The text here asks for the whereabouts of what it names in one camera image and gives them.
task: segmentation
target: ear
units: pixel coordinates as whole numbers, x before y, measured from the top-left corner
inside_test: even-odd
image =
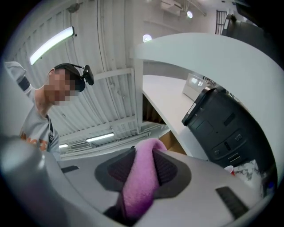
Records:
[[[49,73],[48,73],[48,76],[50,77],[51,75],[54,75],[54,72],[55,72],[55,69],[54,69],[54,68],[51,69],[51,70],[49,71]]]

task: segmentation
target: black device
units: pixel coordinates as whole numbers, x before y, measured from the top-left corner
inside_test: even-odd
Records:
[[[281,55],[271,34],[265,32],[263,28],[248,22],[239,21],[233,14],[228,14],[221,35],[240,40],[257,48],[273,59],[284,70],[283,55]]]
[[[89,85],[93,85],[93,84],[94,84],[94,76],[93,76],[92,70],[91,70],[91,68],[90,68],[89,65],[85,65],[84,67],[82,67],[82,66],[77,66],[77,65],[74,65],[74,64],[71,64],[71,65],[74,66],[74,67],[83,69],[83,75],[80,76],[80,77],[81,77],[82,79],[85,79],[86,82],[87,82]]]
[[[261,127],[251,114],[221,87],[206,87],[182,123],[204,149],[209,160],[221,167],[256,160],[260,173],[273,175],[275,160]]]

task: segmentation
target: black cap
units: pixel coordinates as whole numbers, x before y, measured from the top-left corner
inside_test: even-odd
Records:
[[[85,89],[85,81],[83,78],[80,78],[79,71],[70,63],[62,63],[54,67],[55,69],[65,69],[70,72],[70,79],[75,80],[75,90],[82,92]]]

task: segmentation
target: red cup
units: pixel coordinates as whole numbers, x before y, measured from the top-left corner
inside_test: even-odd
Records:
[[[235,175],[234,167],[232,165],[228,165],[227,167],[224,168],[224,170],[227,170],[233,176]]]

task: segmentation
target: pink towel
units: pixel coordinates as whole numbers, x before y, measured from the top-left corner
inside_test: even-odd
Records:
[[[152,205],[153,194],[159,187],[152,150],[167,150],[158,139],[143,140],[135,148],[134,163],[122,190],[128,219],[140,218]]]

